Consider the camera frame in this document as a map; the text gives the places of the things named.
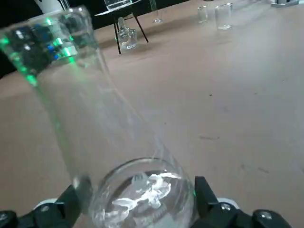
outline screw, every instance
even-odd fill
[[[220,208],[222,208],[222,210],[231,210],[231,207],[230,207],[230,205],[229,204],[226,204],[226,203],[222,203],[221,205],[220,205]]]
[[[267,211],[262,211],[261,212],[261,217],[264,218],[264,219],[269,219],[269,220],[272,218],[271,214]]]
[[[3,220],[5,220],[5,219],[7,219],[7,215],[6,214],[0,214],[0,221],[3,221]]]
[[[49,210],[49,206],[44,206],[43,208],[41,208],[41,211],[42,211],[42,212],[45,212],[45,211],[47,211],[47,210]]]

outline black table leg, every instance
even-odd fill
[[[139,23],[139,21],[138,21],[138,19],[137,19],[136,15],[135,15],[135,14],[133,14],[133,16],[135,17],[135,20],[136,20],[136,22],[137,22],[137,24],[138,24],[139,28],[141,29],[142,34],[143,34],[144,38],[146,39],[147,43],[149,43],[149,41],[148,41],[148,39],[147,39],[147,37],[146,37],[146,34],[144,33],[144,31],[143,31],[143,29],[142,29],[142,26],[140,25],[140,23]]]
[[[119,32],[119,27],[118,27],[118,23],[115,23],[116,27],[117,27],[117,32]]]
[[[115,17],[113,18],[114,19],[114,29],[115,29],[115,37],[116,37],[116,43],[117,43],[117,47],[118,47],[118,52],[119,54],[121,55],[121,51],[120,51],[120,46],[119,46],[119,41],[118,41],[118,35],[117,35],[117,30],[116,30],[116,19]]]

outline small black table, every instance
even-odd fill
[[[116,37],[116,43],[117,43],[117,47],[118,47],[118,52],[119,52],[119,54],[121,54],[121,51],[120,51],[120,46],[119,46],[119,41],[118,41],[118,35],[117,35],[117,33],[118,33],[118,31],[119,31],[117,19],[118,19],[119,17],[123,17],[123,16],[126,15],[126,14],[132,14],[132,15],[134,16],[134,18],[135,18],[135,20],[136,20],[136,22],[137,22],[139,28],[140,28],[141,31],[142,31],[142,34],[143,34],[144,38],[146,39],[147,43],[149,43],[149,41],[148,41],[148,39],[147,39],[147,37],[146,37],[144,31],[143,31],[143,28],[142,28],[142,26],[140,25],[137,16],[133,13],[133,9],[132,9],[132,5],[134,5],[134,4],[136,4],[136,3],[140,2],[140,1],[141,1],[141,0],[137,0],[137,1],[134,1],[134,2],[132,2],[132,3],[130,3],[130,4],[123,5],[122,7],[110,9],[110,10],[108,10],[108,11],[105,11],[105,12],[98,13],[98,14],[94,15],[95,17],[97,17],[97,16],[109,14],[109,15],[111,15],[111,16],[113,17],[113,25],[114,25],[114,29],[115,29],[115,37]]]

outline flask neck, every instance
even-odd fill
[[[123,18],[118,19],[118,28],[119,30],[127,29],[127,26]]]

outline glass beaker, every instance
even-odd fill
[[[208,20],[207,6],[198,7],[199,23],[206,22]]]
[[[97,227],[189,227],[193,185],[112,83],[84,7],[2,29],[0,48],[46,107]]]
[[[227,30],[231,26],[232,3],[227,3],[215,8],[215,21],[218,30]]]

